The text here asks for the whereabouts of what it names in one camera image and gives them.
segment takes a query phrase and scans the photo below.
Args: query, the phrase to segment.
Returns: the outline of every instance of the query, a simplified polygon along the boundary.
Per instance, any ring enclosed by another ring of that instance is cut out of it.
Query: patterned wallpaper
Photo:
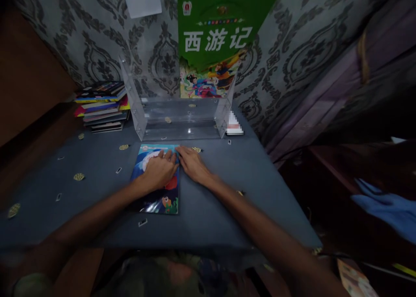
[[[148,95],[179,97],[176,0],[130,19],[125,0],[14,0],[80,86],[120,80],[118,54]],[[256,133],[280,125],[307,85],[385,0],[277,0],[240,68],[235,103]]]

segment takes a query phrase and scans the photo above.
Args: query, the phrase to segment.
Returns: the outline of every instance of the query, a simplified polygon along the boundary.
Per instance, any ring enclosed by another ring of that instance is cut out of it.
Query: stack of books
[[[130,105],[123,82],[106,81],[77,91],[81,103],[74,115],[83,117],[84,126],[92,133],[122,130],[129,119]]]

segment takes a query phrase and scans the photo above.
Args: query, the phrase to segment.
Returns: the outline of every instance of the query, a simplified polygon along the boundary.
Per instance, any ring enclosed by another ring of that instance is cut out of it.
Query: clear acrylic stand
[[[224,137],[233,101],[235,78],[225,98],[149,97],[139,94],[142,92],[137,88],[141,76],[133,74],[124,54],[120,54],[119,60],[134,128],[141,141]]]

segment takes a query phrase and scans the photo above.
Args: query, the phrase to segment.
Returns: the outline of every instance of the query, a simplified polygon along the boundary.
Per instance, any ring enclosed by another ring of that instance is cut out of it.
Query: gray tablecloth
[[[245,191],[255,203],[303,245],[320,247],[321,242],[301,211],[290,189],[274,168],[248,122],[235,112],[244,136],[224,139],[152,142],[200,147],[207,167],[236,190]],[[127,150],[119,146],[129,144]],[[129,182],[140,147],[131,122],[120,132],[70,138],[45,158],[21,183],[13,196],[20,203],[17,216],[0,220],[0,249],[38,244],[53,230],[97,201]],[[85,179],[75,181],[76,173]],[[60,201],[55,201],[61,193]],[[204,187],[180,171],[179,215],[129,213],[120,216],[94,241],[102,247],[138,249],[229,249],[252,248],[221,203]],[[148,223],[138,227],[147,218]]]

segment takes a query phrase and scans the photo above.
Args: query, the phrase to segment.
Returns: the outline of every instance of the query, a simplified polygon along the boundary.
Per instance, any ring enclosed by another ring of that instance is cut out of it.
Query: green book cover
[[[276,0],[178,0],[181,98],[225,97]]]

